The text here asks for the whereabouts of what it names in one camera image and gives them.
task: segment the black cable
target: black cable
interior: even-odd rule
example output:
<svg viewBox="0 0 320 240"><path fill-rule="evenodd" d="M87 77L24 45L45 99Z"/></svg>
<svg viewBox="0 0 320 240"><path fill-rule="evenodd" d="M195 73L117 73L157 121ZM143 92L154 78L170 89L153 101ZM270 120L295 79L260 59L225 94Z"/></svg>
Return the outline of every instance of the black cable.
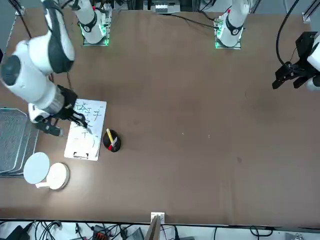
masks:
<svg viewBox="0 0 320 240"><path fill-rule="evenodd" d="M123 228L122 230L126 230L127 228L131 227L133 224L130 224L129 226L126 226L125 228ZM114 235L113 238L111 238L110 240L114 240L121 232L119 232L118 234Z"/></svg>
<svg viewBox="0 0 320 240"><path fill-rule="evenodd" d="M94 231L95 227L94 226L90 226L88 223L85 222L85 225L88 226L88 228L90 228L92 231Z"/></svg>
<svg viewBox="0 0 320 240"><path fill-rule="evenodd" d="M72 1L73 0L66 1L64 4L61 5L61 9L64 9L68 5L68 3L72 2Z"/></svg>
<svg viewBox="0 0 320 240"><path fill-rule="evenodd" d="M173 225L174 227L174 240L180 240L179 234L178 234L178 228L176 225Z"/></svg>
<svg viewBox="0 0 320 240"><path fill-rule="evenodd" d="M27 24L26 24L26 22L25 22L24 17L22 16L21 11L16 7L16 5L14 5L14 3L13 3L11 0L8 0L8 2L11 4L11 6L12 6L12 7L16 10L16 12L19 14L19 17L21 18L21 21L22 21L22 23L23 23L23 25L24 25L24 28L25 28L25 30L26 30L29 38L31 39L31 38L32 38L31 33L30 33L30 31L29 31L29 28L27 27Z"/></svg>
<svg viewBox="0 0 320 240"><path fill-rule="evenodd" d="M213 6L215 5L216 1L217 1L217 0L210 0L210 1L200 10L200 12L203 11L210 3L212 3L211 7L213 7Z"/></svg>
<svg viewBox="0 0 320 240"><path fill-rule="evenodd" d="M70 80L70 77L69 77L69 72L68 72L68 71L66 72L66 78L68 79L69 89L70 89L70 90L73 90L72 85L71 85L71 80Z"/></svg>
<svg viewBox="0 0 320 240"><path fill-rule="evenodd" d="M164 226L162 224L161 224L161 228L163 230L164 238L165 238L165 240L167 240L166 231L165 231Z"/></svg>
<svg viewBox="0 0 320 240"><path fill-rule="evenodd" d="M109 226L109 227L107 227L106 229L102 229L102 230L100 230L100 231L98 231L97 232L97 234L98 233L102 233L102 232L105 232L106 230L108 230L108 229L110 229L110 231L112 230L112 229L114 229L115 227L117 227L118 226L118 224L115 224L115 225L111 225L111 226Z"/></svg>
<svg viewBox="0 0 320 240"><path fill-rule="evenodd" d="M213 1L213 0L210 0L210 1L200 10L200 12L203 11L210 3L212 3L212 1Z"/></svg>
<svg viewBox="0 0 320 240"><path fill-rule="evenodd" d="M292 60L292 58L294 57L294 54L295 54L295 51L297 50L297 47L295 47L295 49L293 50L293 52L292 52L292 55L291 55L291 58L290 58L290 61L289 62L291 62L291 60Z"/></svg>
<svg viewBox="0 0 320 240"><path fill-rule="evenodd" d="M231 7L232 7L232 5L231 5L230 7L228 7L228 8L225 10L224 13L226 13Z"/></svg>
<svg viewBox="0 0 320 240"><path fill-rule="evenodd" d="M45 238L45 239L48 239L48 234L49 234L50 237L51 237L51 240L56 240L56 239L54 238L54 236L52 236L52 234L51 234L51 232L50 232L51 228L53 228L53 227L55 226L55 224L54 224L53 222L51 222L49 225L47 225L46 222L43 222L43 223L45 224L45 227L46 227L46 237L43 236L43 239L44 239L44 238Z"/></svg>
<svg viewBox="0 0 320 240"><path fill-rule="evenodd" d="M34 239L35 239L35 240L38 240L38 239L37 239L37 230L38 230L39 224L40 224L40 221L38 221L38 224L35 226L35 230L34 230Z"/></svg>
<svg viewBox="0 0 320 240"><path fill-rule="evenodd" d="M78 234L79 234L79 236L80 236L81 239L84 239L84 238L82 237L81 233L80 233L80 229L79 229L79 231L78 231Z"/></svg>
<svg viewBox="0 0 320 240"><path fill-rule="evenodd" d="M202 13L207 19L214 21L214 18L209 17L204 11L199 11L199 13Z"/></svg>
<svg viewBox="0 0 320 240"><path fill-rule="evenodd" d="M173 16L173 17L177 17L177 18L180 18L180 19L184 19L184 20L186 20L186 21L189 21L189 22L192 22L192 23L201 25L201 26L203 26L203 27L208 27L208 28L212 28L212 29L217 28L217 27L215 27L215 26L208 25L208 24L204 24L204 23L201 23L201 22L198 22L198 21L195 21L195 20L186 18L186 17L184 17L184 16L178 16L178 15L174 15L174 14L171 14L171 15L169 15L169 16Z"/></svg>
<svg viewBox="0 0 320 240"><path fill-rule="evenodd" d="M284 25L287 22L288 17L290 16L291 12L293 11L293 9L295 8L295 6L298 4L299 0L295 0L294 3L292 4L290 10L288 11L288 13L286 14L285 18L283 19L283 22L281 23L281 26L279 28L278 34L276 36L276 42L275 42L275 51L276 51L276 56L279 60L279 62L285 66L289 71L293 72L293 73L303 73L304 70L297 70L296 68L293 67L289 67L287 64L284 63L284 61L281 59L280 57L280 53L279 53L279 40L280 40L280 34L281 31L284 27Z"/></svg>
<svg viewBox="0 0 320 240"><path fill-rule="evenodd" d="M216 226L214 229L213 240L216 240L217 229L218 229L218 227Z"/></svg>
<svg viewBox="0 0 320 240"><path fill-rule="evenodd" d="M250 226L250 232L251 232L251 234L252 234L253 236L257 237L258 240L259 240L260 237L263 237L263 238L270 237L270 236L274 233L274 231L271 229L271 230L270 230L270 233L268 233L268 234L260 234L259 231L258 231L258 229L257 229L255 226Z"/></svg>
<svg viewBox="0 0 320 240"><path fill-rule="evenodd" d="M41 221L40 223L41 223L42 227L44 227L44 230L43 230L39 240L41 240L41 237L42 237L42 240L48 239L48 235L50 235L51 240L56 240L50 232L51 228L53 228L55 226L55 223L51 222L49 225L47 225L47 223L45 221L44 222Z"/></svg>

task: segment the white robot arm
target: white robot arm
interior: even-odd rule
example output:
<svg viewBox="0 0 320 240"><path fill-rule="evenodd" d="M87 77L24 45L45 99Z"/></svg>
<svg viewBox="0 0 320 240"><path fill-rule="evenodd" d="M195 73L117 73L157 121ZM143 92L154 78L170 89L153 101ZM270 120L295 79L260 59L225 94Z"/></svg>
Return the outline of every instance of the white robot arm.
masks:
<svg viewBox="0 0 320 240"><path fill-rule="evenodd" d="M78 96L48 78L51 73L68 72L75 60L75 51L60 6L55 0L41 1L47 34L19 42L1 66L1 77L4 86L29 103L29 117L35 126L60 136L62 130L51 124L52 118L70 120L85 128L87 123L82 114L73 110Z"/></svg>
<svg viewBox="0 0 320 240"><path fill-rule="evenodd" d="M223 27L217 36L224 46L231 48L239 42L249 11L248 0L232 0L230 10L222 15Z"/></svg>
<svg viewBox="0 0 320 240"><path fill-rule="evenodd" d="M82 34L88 43L96 44L106 36L103 21L106 16L98 9L93 10L89 0L73 0L69 6L78 18Z"/></svg>

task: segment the round white stand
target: round white stand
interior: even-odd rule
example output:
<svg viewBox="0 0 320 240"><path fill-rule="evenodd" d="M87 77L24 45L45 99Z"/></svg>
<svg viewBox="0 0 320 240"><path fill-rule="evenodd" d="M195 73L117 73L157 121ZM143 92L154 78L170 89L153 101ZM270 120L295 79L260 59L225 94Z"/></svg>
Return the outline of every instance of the round white stand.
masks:
<svg viewBox="0 0 320 240"><path fill-rule="evenodd" d="M23 176L28 183L37 184L46 178L49 169L49 157L43 152L36 152L25 162Z"/></svg>

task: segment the brown table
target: brown table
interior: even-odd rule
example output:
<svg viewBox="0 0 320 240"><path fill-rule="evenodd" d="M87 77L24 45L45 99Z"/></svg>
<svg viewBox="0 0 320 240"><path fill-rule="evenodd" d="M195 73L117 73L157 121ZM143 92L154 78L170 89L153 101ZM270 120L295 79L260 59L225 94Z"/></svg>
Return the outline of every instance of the brown table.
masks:
<svg viewBox="0 0 320 240"><path fill-rule="evenodd" d="M123 146L102 146L97 162L67 159L66 138L40 134L36 150L66 163L70 181L52 191L0 179L0 217L149 222L150 212L165 212L167 223L319 227L320 94L291 82L272 90L283 18L250 14L242 50L216 50L212 29L122 11L109 47L82 47L66 10L72 86L80 98L107 101L104 127ZM25 20L33 36L47 32L41 9L28 9ZM285 61L308 29L301 16L289 18ZM18 19L7 53L26 36ZM68 86L66 74L55 82ZM27 110L2 85L0 103ZM60 125L67 132L70 123Z"/></svg>

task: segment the white paper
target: white paper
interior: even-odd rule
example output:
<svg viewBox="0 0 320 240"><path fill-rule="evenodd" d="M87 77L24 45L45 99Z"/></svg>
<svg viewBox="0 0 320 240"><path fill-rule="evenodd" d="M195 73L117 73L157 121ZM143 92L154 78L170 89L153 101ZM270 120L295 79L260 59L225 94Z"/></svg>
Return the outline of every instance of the white paper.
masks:
<svg viewBox="0 0 320 240"><path fill-rule="evenodd" d="M105 101L76 100L73 109L85 116L89 130L71 122L64 157L98 160L106 108L107 103Z"/></svg>

